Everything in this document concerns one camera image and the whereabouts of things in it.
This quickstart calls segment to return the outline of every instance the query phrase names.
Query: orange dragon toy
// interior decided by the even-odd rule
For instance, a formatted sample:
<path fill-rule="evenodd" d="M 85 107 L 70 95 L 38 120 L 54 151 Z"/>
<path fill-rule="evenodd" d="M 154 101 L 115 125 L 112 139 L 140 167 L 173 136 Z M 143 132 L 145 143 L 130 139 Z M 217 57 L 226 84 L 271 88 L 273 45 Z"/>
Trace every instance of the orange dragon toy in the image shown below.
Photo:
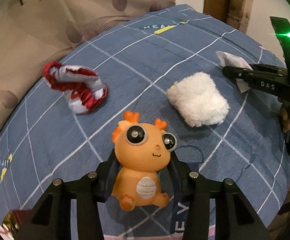
<path fill-rule="evenodd" d="M 155 125 L 138 123 L 139 113 L 126 111 L 123 121 L 112 133 L 115 155 L 122 169 L 119 171 L 112 195 L 120 207 L 131 211 L 135 206 L 165 207 L 169 202 L 161 192 L 157 172 L 167 166 L 177 145 L 174 135 L 164 129 L 167 122 L 155 120 Z"/>

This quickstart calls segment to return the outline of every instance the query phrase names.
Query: toy head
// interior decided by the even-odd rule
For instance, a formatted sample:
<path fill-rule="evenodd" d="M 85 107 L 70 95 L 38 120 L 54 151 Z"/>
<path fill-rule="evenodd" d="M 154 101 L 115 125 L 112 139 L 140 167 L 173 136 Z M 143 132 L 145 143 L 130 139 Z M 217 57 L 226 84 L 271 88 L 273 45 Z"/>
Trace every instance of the toy head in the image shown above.
<path fill-rule="evenodd" d="M 174 135 L 167 133 L 165 121 L 155 120 L 155 125 L 138 123 L 139 113 L 127 111 L 124 121 L 112 133 L 115 154 L 122 166 L 140 172 L 157 172 L 170 161 L 177 145 Z"/>

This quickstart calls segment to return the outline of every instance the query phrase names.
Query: human hand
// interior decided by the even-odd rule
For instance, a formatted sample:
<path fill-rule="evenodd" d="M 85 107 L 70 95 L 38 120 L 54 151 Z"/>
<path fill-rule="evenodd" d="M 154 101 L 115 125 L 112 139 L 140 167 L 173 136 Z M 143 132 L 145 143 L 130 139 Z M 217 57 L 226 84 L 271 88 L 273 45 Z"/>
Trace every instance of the human hand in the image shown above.
<path fill-rule="evenodd" d="M 284 105 L 282 104 L 281 109 L 280 109 L 280 115 L 282 117 L 282 130 L 283 133 L 286 133 L 290 130 L 290 108 L 285 108 Z"/>

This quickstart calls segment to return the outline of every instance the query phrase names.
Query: fluffy white plush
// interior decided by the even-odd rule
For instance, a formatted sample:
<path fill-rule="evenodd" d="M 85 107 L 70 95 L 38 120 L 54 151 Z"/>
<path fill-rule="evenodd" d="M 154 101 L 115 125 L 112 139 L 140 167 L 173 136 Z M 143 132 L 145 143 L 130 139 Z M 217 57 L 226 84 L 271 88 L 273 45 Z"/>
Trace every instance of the fluffy white plush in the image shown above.
<path fill-rule="evenodd" d="M 203 72 L 175 82 L 166 94 L 191 127 L 221 124 L 229 112 L 227 100 L 222 97 L 210 76 Z"/>

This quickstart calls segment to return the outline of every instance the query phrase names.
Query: yellow tag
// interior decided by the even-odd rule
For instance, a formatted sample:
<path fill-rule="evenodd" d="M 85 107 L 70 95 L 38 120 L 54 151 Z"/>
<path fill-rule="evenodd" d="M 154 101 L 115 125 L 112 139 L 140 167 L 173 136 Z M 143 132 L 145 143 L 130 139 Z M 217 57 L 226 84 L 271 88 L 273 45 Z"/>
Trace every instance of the yellow tag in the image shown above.
<path fill-rule="evenodd" d="M 0 180 L 1 180 L 1 181 L 3 181 L 3 178 L 4 178 L 5 174 L 6 174 L 6 171 L 7 171 L 6 168 L 3 168 L 3 169 L 2 169 L 2 171 L 1 171 L 1 175 L 0 175 Z"/>
<path fill-rule="evenodd" d="M 171 28 L 174 28 L 174 27 L 176 27 L 176 26 L 177 26 L 177 25 L 167 26 L 167 27 L 165 27 L 165 28 L 161 28 L 161 29 L 159 29 L 159 30 L 154 31 L 154 33 L 155 33 L 155 34 L 160 34 L 160 33 L 163 33 L 164 31 L 167 31 L 167 30 L 169 30 L 169 29 L 171 29 Z"/>

